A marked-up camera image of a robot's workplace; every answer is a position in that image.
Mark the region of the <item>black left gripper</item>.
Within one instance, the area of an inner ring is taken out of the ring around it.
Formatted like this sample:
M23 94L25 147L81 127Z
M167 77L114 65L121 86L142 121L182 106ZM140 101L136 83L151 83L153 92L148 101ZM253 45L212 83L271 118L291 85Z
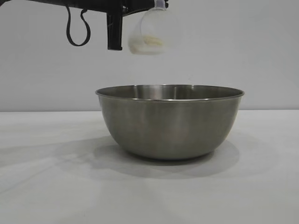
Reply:
M122 14L136 14L155 7L154 0L79 0L82 9L104 12L107 15L107 48L122 50Z

